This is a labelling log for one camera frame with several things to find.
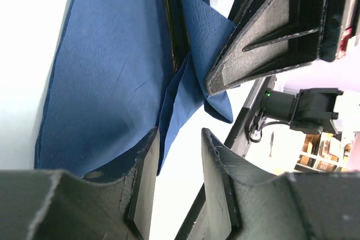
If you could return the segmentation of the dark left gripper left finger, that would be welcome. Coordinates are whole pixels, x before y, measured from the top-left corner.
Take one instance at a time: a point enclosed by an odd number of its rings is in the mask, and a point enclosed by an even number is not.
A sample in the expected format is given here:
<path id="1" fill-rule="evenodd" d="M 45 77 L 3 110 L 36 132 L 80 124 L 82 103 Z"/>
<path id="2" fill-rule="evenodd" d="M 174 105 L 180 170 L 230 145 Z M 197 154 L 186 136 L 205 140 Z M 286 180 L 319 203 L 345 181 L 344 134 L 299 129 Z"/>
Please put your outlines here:
<path id="1" fill-rule="evenodd" d="M 79 178 L 66 170 L 1 171 L 2 239 L 148 239 L 160 135 Z"/>

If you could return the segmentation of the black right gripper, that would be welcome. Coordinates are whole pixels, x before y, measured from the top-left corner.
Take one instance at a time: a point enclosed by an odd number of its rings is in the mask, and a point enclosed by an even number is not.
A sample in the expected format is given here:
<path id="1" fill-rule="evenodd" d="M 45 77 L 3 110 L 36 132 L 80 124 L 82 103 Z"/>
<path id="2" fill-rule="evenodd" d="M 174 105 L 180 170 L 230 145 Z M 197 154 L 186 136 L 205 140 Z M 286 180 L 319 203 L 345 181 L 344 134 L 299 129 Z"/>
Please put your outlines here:
<path id="1" fill-rule="evenodd" d="M 319 57 L 345 57 L 359 29 L 359 0 L 235 0 L 229 16 L 235 28 L 205 79 L 212 96 Z"/>

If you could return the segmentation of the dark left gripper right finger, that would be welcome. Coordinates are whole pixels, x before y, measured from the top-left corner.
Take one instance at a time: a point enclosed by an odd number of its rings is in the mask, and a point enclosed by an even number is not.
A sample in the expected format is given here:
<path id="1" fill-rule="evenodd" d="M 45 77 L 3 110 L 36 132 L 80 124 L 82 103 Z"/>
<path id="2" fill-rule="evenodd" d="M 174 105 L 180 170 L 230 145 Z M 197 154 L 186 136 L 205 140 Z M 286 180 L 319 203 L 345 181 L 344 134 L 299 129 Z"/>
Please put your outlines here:
<path id="1" fill-rule="evenodd" d="M 212 239 L 358 239 L 359 173 L 273 175 L 201 131 Z"/>

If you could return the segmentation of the iridescent fork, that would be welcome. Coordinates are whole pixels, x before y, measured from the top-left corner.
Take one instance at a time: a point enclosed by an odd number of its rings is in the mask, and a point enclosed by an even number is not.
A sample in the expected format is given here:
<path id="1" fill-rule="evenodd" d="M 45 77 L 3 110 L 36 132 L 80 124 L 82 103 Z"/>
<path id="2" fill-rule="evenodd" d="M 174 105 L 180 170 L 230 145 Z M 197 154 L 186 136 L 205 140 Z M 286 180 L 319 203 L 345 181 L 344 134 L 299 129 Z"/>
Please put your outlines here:
<path id="1" fill-rule="evenodd" d="M 176 73 L 190 49 L 182 0 L 165 0 L 165 9 L 172 40 L 173 68 Z"/>

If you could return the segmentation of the blue paper napkin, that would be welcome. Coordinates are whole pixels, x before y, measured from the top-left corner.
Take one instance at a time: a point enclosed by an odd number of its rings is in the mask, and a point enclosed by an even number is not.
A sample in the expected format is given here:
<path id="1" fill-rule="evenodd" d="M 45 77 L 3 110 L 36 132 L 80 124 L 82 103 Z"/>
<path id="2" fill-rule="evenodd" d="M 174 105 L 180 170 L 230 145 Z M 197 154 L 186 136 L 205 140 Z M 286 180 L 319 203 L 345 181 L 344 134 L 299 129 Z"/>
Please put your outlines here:
<path id="1" fill-rule="evenodd" d="M 210 0 L 182 0 L 189 52 L 175 73 L 165 0 L 70 0 L 35 145 L 36 169 L 76 176 L 134 147 L 152 128 L 163 164 L 199 107 L 233 121 L 205 77 L 234 28 Z"/>

